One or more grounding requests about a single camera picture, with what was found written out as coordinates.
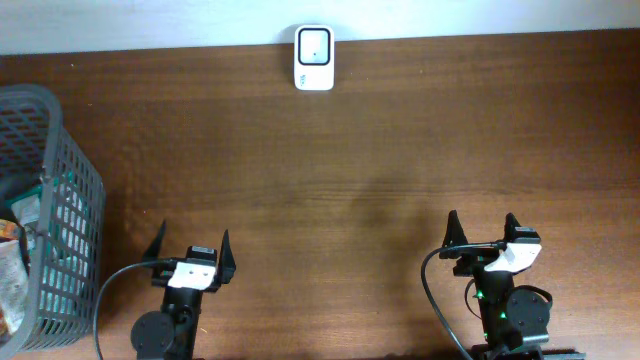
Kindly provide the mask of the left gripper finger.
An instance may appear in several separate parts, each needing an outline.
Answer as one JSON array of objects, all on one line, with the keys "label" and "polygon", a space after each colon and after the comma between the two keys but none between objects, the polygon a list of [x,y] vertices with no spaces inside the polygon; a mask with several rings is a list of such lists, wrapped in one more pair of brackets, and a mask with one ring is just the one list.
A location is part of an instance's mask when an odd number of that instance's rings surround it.
[{"label": "left gripper finger", "polygon": [[154,264],[161,264],[163,259],[159,257],[162,242],[166,233],[167,222],[162,221],[155,237],[152,239],[150,245],[144,251],[142,255],[142,262],[147,266],[153,266]]},{"label": "left gripper finger", "polygon": [[218,282],[229,284],[236,271],[236,263],[231,250],[229,231],[223,235],[218,262]]}]

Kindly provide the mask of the green 3M wipes pack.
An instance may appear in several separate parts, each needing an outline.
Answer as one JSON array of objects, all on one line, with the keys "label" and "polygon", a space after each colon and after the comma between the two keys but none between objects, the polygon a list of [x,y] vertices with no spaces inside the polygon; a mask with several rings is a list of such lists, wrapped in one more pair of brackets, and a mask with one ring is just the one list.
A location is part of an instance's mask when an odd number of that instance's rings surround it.
[{"label": "green 3M wipes pack", "polygon": [[[37,225],[41,220],[40,212],[44,209],[42,185],[37,185],[18,195],[21,186],[28,180],[30,177],[27,175],[9,175],[1,178],[1,210],[8,211],[7,214],[1,214],[1,219],[10,220],[21,227],[21,238],[18,241],[21,256],[26,257],[25,262],[29,260],[30,251],[36,248]],[[60,243],[64,243],[67,249],[64,250],[59,245],[47,244],[45,254],[52,255],[53,259],[61,263],[70,262],[71,258],[76,259],[69,250],[69,248],[74,250],[73,241],[78,239],[74,234],[74,222],[79,220],[80,224],[84,225],[84,221],[76,217],[75,213],[67,207],[57,206],[54,212],[55,214],[50,218],[48,232],[54,232],[52,239],[56,238]]]}]

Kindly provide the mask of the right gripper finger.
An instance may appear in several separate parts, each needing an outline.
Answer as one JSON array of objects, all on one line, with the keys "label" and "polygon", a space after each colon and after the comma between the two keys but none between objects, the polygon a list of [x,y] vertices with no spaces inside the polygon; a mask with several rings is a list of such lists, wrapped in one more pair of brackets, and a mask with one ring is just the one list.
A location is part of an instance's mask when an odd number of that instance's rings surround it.
[{"label": "right gripper finger", "polygon": [[505,217],[504,238],[508,243],[517,242],[521,237],[521,225],[513,213],[508,213]]},{"label": "right gripper finger", "polygon": [[457,211],[451,210],[448,214],[442,246],[449,248],[462,245],[468,245],[468,240],[460,223]]}]

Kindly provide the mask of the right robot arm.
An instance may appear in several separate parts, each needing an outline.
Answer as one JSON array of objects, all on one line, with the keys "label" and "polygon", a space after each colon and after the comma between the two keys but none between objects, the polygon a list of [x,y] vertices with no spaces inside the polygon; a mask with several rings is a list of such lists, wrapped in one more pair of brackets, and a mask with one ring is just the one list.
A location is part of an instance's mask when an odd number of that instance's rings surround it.
[{"label": "right robot arm", "polygon": [[471,243],[458,214],[448,214],[441,259],[456,262],[453,275],[468,277],[475,289],[484,345],[471,350],[474,359],[584,359],[572,349],[545,351],[549,341],[552,295],[532,285],[514,283],[514,277],[528,270],[541,252],[541,238],[531,227],[521,225],[509,213],[502,238],[486,244]]}]

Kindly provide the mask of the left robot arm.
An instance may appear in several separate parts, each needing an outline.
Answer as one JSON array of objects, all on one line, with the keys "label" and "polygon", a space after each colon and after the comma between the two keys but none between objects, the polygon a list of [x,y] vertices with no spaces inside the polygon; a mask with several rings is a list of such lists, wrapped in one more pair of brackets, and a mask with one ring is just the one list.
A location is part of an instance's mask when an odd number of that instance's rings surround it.
[{"label": "left robot arm", "polygon": [[151,284],[164,290],[156,311],[142,315],[133,325],[130,340],[138,359],[191,359],[202,298],[231,281],[236,263],[229,233],[220,249],[190,246],[182,258],[160,258],[166,225],[162,224],[142,260],[152,270]]}]

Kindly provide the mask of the mint green tissue pack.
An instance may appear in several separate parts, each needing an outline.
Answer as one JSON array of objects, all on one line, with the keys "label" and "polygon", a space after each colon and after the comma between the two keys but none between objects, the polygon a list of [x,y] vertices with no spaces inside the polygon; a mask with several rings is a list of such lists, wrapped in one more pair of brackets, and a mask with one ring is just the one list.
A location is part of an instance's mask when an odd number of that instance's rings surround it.
[{"label": "mint green tissue pack", "polygon": [[21,326],[27,307],[28,274],[18,240],[1,244],[1,313],[13,335]]}]

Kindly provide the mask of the orange Kleenex tissue pack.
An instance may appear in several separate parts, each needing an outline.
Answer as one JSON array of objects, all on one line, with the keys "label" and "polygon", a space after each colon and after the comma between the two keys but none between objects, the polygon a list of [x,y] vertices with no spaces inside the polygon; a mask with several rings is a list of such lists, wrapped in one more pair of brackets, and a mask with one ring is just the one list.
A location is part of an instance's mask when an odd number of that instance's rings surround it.
[{"label": "orange Kleenex tissue pack", "polygon": [[6,219],[0,220],[0,241],[1,242],[10,242],[14,240],[19,240],[21,238],[21,227]]}]

